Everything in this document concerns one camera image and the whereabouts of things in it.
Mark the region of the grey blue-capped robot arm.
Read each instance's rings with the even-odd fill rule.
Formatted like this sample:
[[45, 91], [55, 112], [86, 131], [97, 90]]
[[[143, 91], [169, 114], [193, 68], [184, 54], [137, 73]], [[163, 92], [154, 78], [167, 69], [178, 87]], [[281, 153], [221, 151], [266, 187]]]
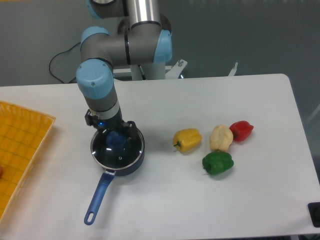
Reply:
[[127, 33], [111, 36], [105, 28], [92, 26], [81, 35], [76, 82], [89, 107], [86, 124], [102, 134], [115, 131], [136, 139], [136, 124], [122, 119], [113, 71], [115, 67], [170, 61], [171, 33], [162, 28], [157, 0], [88, 0], [86, 6], [96, 19], [129, 18]]

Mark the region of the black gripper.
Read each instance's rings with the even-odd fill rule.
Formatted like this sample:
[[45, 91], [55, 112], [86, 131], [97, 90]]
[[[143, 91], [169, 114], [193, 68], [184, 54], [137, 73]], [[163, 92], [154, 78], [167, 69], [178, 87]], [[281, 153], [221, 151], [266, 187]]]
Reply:
[[92, 115], [90, 109], [87, 110], [85, 116], [85, 122], [88, 126], [94, 127], [99, 133], [107, 131], [119, 130], [123, 127], [124, 135], [129, 139], [135, 140], [137, 138], [137, 126], [134, 121], [124, 122], [122, 113], [117, 112], [113, 117], [109, 119], [100, 119], [96, 115]]

